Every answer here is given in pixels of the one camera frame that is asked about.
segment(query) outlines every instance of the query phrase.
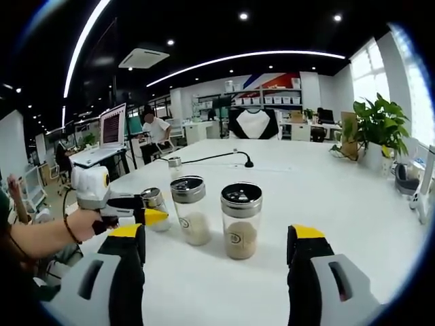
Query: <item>computer monitor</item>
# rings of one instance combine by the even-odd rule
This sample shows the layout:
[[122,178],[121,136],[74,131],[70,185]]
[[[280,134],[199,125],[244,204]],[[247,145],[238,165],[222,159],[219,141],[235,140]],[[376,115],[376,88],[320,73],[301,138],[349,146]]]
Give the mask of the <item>computer monitor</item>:
[[100,147],[123,146],[126,103],[100,115]]

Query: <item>laptop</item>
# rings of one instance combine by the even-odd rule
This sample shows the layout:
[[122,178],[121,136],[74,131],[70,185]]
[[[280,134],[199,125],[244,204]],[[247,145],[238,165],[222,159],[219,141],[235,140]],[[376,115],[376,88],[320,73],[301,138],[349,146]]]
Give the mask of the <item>laptop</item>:
[[121,151],[124,146],[126,103],[100,115],[100,146],[70,157],[74,164],[92,166]]

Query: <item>metal lid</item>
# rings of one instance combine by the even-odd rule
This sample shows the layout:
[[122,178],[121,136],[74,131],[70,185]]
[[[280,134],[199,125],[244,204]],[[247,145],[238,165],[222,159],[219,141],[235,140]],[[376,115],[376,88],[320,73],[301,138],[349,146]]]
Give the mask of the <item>metal lid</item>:
[[148,188],[141,192],[141,197],[145,203],[145,207],[152,209],[158,207],[163,203],[162,192],[158,188]]
[[237,219],[253,217],[261,211],[262,191],[260,187],[248,182],[227,185],[221,192],[222,211]]
[[168,164],[170,168],[176,168],[177,166],[181,166],[181,158],[175,156],[174,158],[168,159]]
[[174,202],[193,204],[205,197],[204,179],[197,175],[188,175],[171,182]]

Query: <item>bracelet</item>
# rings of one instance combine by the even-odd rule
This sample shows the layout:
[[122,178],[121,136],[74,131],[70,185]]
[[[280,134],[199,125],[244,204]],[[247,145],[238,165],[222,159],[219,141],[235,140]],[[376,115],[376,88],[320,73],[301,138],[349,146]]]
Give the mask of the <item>bracelet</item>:
[[67,217],[66,217],[66,216],[63,217],[63,221],[64,221],[64,223],[65,223],[65,226],[67,227],[67,230],[68,230],[69,235],[72,237],[72,239],[74,240],[74,242],[77,243],[78,245],[81,245],[81,244],[82,244],[82,241],[77,240],[77,238],[74,236],[74,233],[71,231],[71,228],[70,228],[69,225],[68,225]]

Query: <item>laptop screen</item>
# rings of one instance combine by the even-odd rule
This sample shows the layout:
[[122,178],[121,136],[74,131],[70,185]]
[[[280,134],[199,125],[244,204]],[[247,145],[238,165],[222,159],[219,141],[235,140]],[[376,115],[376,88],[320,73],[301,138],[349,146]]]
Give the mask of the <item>laptop screen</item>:
[[119,137],[120,113],[108,117],[103,122],[103,143],[117,143]]

